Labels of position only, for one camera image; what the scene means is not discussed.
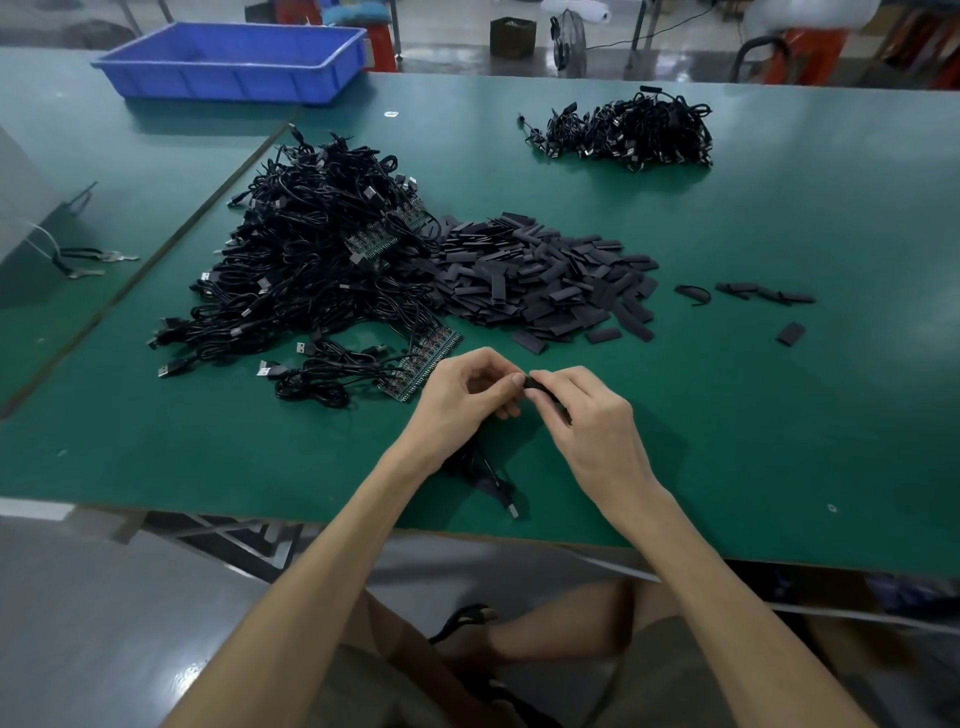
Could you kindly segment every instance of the hand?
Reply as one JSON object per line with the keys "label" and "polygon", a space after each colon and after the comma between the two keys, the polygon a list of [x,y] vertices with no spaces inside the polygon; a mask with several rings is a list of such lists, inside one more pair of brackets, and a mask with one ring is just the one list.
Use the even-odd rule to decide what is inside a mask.
{"label": "hand", "polygon": [[525,392],[537,406],[580,487],[608,521],[612,522],[637,497],[660,487],[640,442],[629,402],[584,367],[531,372],[530,376],[553,392],[566,408],[569,421],[544,392]]}
{"label": "hand", "polygon": [[493,349],[477,349],[444,359],[423,385],[420,402],[396,444],[422,463],[426,474],[440,469],[496,414],[517,417],[523,396],[522,370]]}

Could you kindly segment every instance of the metal table leg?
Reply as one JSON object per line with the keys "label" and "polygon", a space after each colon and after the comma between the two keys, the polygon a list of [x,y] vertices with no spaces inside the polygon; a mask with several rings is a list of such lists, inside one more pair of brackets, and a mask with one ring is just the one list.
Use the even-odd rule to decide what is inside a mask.
{"label": "metal table leg", "polygon": [[647,0],[640,0],[640,11],[636,14],[636,26],[634,27],[634,39],[630,42],[630,56],[627,57],[627,68],[634,67],[634,56],[636,55],[636,45],[640,41],[640,29],[643,28],[643,16],[647,14]]}
{"label": "metal table leg", "polygon": [[160,6],[160,12],[163,13],[163,17],[166,18],[168,23],[174,21],[174,16],[170,13],[170,8],[167,7],[167,0],[156,0],[156,3]]}
{"label": "metal table leg", "polygon": [[400,21],[396,16],[396,0],[390,0],[390,19],[394,25],[394,53],[398,61],[403,61],[400,51]]}
{"label": "metal table leg", "polygon": [[130,29],[138,36],[142,36],[143,31],[140,30],[139,23],[137,23],[136,18],[133,17],[133,13],[130,10],[130,5],[127,4],[127,0],[117,0],[117,5],[119,5],[120,10],[123,11],[123,16],[127,18],[127,25],[130,26]]}
{"label": "metal table leg", "polygon": [[654,14],[650,16],[650,27],[647,29],[647,39],[643,42],[643,50],[649,51],[654,42],[654,34],[657,32],[657,21],[660,20],[660,9],[663,7],[663,0],[650,0],[654,6]]}

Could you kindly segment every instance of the orange stool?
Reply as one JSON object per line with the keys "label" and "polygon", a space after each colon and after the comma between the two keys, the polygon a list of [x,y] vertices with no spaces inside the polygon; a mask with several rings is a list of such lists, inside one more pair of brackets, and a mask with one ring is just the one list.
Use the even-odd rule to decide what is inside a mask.
{"label": "orange stool", "polygon": [[[797,85],[824,85],[840,59],[848,31],[814,31],[792,28],[783,34],[794,58],[807,56]],[[765,84],[786,83],[786,62],[782,53],[770,59]]]}
{"label": "orange stool", "polygon": [[949,55],[940,67],[940,73],[930,84],[930,88],[941,91],[960,91],[960,48]]}
{"label": "orange stool", "polygon": [[380,71],[396,73],[396,56],[394,42],[390,38],[390,26],[387,25],[356,25],[354,28],[366,28],[367,65],[365,71]]}
{"label": "orange stool", "polygon": [[313,0],[274,0],[276,22],[280,25],[323,25]]}

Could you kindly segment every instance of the forearm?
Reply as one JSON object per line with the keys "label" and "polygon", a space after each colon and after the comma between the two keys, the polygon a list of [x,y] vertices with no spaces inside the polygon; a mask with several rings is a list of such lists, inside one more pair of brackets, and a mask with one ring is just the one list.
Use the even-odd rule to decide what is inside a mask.
{"label": "forearm", "polygon": [[388,450],[233,631],[164,728],[301,725],[373,563],[424,477]]}
{"label": "forearm", "polygon": [[618,511],[621,532],[680,602],[741,728],[874,725],[669,493],[657,485]]}

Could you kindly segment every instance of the cable bundle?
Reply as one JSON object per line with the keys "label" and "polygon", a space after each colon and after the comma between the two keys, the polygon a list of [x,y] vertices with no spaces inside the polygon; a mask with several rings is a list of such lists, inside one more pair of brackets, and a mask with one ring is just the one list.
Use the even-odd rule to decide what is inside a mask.
{"label": "cable bundle", "polygon": [[[432,369],[418,358],[421,343],[432,345],[449,329],[434,313],[430,276],[409,261],[435,249],[418,234],[434,218],[416,181],[392,176],[396,157],[350,149],[336,134],[314,148],[291,132],[298,145],[279,146],[230,201],[247,211],[220,251],[223,260],[190,286],[204,303],[189,319],[164,319],[148,344],[184,345],[158,372],[173,376],[195,362],[264,352],[284,333],[311,332],[311,343],[299,345],[310,357],[301,368],[262,362],[259,374],[276,383],[282,399],[344,407],[351,383],[369,380],[389,392],[396,377],[421,374],[410,371],[410,361]],[[361,321],[387,323],[407,340],[406,350],[351,352],[329,338]]]}
{"label": "cable bundle", "polygon": [[710,166],[712,137],[703,121],[708,114],[706,104],[688,106],[683,96],[642,85],[633,99],[612,101],[583,116],[577,115],[576,102],[561,113],[554,110],[546,133],[523,116],[517,122],[530,130],[526,141],[548,157],[576,152],[581,158],[621,159],[635,172],[648,162]]}

